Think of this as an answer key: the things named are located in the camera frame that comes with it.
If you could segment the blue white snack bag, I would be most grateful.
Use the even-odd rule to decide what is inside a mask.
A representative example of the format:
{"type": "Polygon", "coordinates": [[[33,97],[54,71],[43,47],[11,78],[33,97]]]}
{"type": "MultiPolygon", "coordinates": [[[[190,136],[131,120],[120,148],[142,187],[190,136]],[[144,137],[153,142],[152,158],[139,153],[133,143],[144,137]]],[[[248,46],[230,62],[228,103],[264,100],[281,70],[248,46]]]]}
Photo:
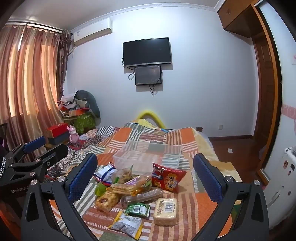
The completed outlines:
{"type": "Polygon", "coordinates": [[[98,181],[101,182],[106,187],[109,187],[112,184],[113,174],[117,172],[114,164],[109,162],[106,166],[98,169],[94,174],[93,177],[98,181]]]}

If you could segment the beige cake block package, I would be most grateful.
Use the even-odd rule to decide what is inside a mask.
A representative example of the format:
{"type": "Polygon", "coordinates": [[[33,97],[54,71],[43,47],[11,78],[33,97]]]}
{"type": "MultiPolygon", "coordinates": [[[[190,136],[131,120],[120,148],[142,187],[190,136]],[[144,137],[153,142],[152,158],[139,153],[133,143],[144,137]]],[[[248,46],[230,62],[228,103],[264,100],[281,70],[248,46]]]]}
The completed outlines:
{"type": "Polygon", "coordinates": [[[154,210],[154,223],[158,226],[175,226],[178,223],[176,198],[159,198],[154,210]]]}

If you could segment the purple label cake package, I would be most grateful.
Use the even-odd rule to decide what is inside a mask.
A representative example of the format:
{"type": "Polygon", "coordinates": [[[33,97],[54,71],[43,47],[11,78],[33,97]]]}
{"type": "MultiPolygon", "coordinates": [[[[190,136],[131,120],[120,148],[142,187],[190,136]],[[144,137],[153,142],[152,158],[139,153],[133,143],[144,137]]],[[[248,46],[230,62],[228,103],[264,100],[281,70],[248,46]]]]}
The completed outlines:
{"type": "Polygon", "coordinates": [[[120,195],[136,196],[142,192],[149,191],[151,187],[151,175],[139,175],[124,184],[112,184],[107,190],[120,195]]]}

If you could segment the red snack bag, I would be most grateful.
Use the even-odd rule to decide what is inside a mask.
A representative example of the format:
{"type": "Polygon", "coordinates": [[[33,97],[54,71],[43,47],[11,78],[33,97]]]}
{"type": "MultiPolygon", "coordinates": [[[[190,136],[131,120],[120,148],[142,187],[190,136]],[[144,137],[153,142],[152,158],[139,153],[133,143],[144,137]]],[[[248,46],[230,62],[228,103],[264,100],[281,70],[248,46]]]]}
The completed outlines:
{"type": "Polygon", "coordinates": [[[186,175],[185,170],[167,168],[153,163],[152,186],[162,190],[178,193],[179,183],[186,175]]]}

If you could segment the small green snack packet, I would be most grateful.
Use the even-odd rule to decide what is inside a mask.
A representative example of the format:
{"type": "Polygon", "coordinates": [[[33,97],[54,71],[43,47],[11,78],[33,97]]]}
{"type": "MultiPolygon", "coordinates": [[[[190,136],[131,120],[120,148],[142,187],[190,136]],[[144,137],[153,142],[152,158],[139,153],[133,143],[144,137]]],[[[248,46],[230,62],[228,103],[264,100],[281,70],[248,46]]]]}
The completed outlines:
{"type": "Polygon", "coordinates": [[[151,206],[145,203],[129,204],[125,210],[125,213],[130,216],[136,216],[148,219],[150,215],[151,206]]]}

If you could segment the clear plastic storage bin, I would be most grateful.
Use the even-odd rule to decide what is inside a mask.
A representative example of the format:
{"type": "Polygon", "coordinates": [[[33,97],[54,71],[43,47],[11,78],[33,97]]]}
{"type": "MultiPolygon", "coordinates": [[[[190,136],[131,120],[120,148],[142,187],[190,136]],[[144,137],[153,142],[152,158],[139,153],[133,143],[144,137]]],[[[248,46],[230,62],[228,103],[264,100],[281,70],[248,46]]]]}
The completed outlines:
{"type": "Polygon", "coordinates": [[[132,168],[133,175],[151,173],[153,164],[177,169],[182,146],[150,143],[147,141],[128,141],[113,155],[116,169],[132,168]]]}

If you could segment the long brown cracker package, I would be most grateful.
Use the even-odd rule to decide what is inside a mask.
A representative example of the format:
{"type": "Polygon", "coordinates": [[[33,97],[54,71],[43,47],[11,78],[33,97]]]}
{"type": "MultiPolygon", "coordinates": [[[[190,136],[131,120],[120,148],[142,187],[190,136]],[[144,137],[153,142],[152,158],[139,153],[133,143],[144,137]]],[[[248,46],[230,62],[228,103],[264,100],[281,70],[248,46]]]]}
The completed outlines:
{"type": "Polygon", "coordinates": [[[120,203],[123,207],[127,207],[130,204],[144,203],[147,201],[155,200],[163,197],[163,191],[158,187],[153,187],[149,191],[142,192],[136,196],[123,196],[121,197],[120,203]]]}

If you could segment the clear bag green clip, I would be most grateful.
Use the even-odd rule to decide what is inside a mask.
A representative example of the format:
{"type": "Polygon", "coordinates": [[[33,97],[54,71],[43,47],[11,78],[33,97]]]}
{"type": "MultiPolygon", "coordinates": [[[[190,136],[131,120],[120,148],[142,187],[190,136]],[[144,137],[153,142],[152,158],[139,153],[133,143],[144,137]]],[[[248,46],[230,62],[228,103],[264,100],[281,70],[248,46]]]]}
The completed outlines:
{"type": "Polygon", "coordinates": [[[117,170],[112,174],[112,184],[124,184],[132,180],[133,165],[127,168],[117,170]]]}

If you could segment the yellow white snack packet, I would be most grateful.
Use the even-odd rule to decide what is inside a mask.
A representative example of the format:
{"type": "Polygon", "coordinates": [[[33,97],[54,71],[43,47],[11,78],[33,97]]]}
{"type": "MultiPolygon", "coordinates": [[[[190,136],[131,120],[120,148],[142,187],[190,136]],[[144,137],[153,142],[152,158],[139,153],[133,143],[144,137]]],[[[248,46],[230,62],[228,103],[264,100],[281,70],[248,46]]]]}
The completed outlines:
{"type": "Polygon", "coordinates": [[[143,221],[140,217],[130,216],[127,213],[120,211],[115,217],[112,225],[108,228],[118,232],[125,233],[135,240],[139,240],[142,234],[143,221]]]}

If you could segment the pink plush toy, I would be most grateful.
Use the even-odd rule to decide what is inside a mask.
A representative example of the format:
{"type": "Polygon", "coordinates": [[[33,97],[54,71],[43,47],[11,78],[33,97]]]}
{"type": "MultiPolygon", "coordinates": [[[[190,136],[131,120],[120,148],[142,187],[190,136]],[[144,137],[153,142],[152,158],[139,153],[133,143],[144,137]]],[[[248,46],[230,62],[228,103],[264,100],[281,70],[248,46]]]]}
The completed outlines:
{"type": "Polygon", "coordinates": [[[74,126],[69,125],[67,127],[67,130],[69,131],[69,141],[71,144],[76,144],[79,140],[79,135],[77,133],[77,130],[74,126]]]}

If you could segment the patchwork bed blanket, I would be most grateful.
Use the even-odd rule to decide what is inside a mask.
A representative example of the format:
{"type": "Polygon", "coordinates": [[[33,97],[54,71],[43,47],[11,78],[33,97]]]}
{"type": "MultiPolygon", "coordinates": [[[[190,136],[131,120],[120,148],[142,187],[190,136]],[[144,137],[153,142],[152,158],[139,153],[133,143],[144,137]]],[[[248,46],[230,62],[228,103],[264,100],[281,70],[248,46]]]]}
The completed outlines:
{"type": "Polygon", "coordinates": [[[97,156],[97,169],[74,206],[99,240],[132,240],[112,227],[121,215],[131,218],[130,205],[150,207],[148,217],[138,218],[138,240],[192,240],[217,207],[193,168],[198,154],[224,176],[241,180],[193,128],[167,131],[139,119],[91,130],[82,139],[48,169],[46,180],[67,175],[89,153],[97,156]]]}

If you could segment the orange striped curtain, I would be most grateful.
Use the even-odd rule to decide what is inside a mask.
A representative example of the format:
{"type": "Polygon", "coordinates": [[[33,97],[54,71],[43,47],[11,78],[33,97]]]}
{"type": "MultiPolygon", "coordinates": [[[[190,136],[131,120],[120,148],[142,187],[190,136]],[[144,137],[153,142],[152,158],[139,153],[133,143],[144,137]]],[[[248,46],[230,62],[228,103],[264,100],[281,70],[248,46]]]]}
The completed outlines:
{"type": "Polygon", "coordinates": [[[60,34],[22,25],[1,30],[1,123],[10,149],[62,122],[57,106],[60,34]]]}

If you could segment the white air conditioner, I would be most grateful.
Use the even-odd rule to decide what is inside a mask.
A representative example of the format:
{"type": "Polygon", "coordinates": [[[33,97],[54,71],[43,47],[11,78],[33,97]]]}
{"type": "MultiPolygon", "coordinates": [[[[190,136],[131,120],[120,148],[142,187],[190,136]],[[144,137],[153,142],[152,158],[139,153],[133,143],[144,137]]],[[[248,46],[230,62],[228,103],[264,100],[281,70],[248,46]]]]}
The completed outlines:
{"type": "Polygon", "coordinates": [[[92,23],[73,34],[74,46],[80,46],[94,39],[112,33],[112,20],[110,18],[92,23]]]}

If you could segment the small black wall monitor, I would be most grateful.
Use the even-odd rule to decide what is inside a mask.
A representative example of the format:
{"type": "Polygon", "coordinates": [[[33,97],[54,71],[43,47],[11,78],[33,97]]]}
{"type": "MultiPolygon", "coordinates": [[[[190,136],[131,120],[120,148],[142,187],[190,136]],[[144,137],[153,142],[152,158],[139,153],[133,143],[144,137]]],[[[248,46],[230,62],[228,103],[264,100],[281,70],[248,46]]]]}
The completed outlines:
{"type": "Polygon", "coordinates": [[[159,85],[162,83],[160,65],[138,66],[134,69],[135,85],[159,85]]]}

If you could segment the black wall television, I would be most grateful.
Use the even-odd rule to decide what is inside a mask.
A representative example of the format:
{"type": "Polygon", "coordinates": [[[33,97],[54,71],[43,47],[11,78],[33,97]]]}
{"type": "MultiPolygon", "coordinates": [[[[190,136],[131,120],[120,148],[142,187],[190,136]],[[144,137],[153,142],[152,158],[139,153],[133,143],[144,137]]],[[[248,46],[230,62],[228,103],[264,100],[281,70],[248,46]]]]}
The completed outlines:
{"type": "Polygon", "coordinates": [[[169,38],[153,38],[124,42],[123,66],[171,64],[169,38]]]}

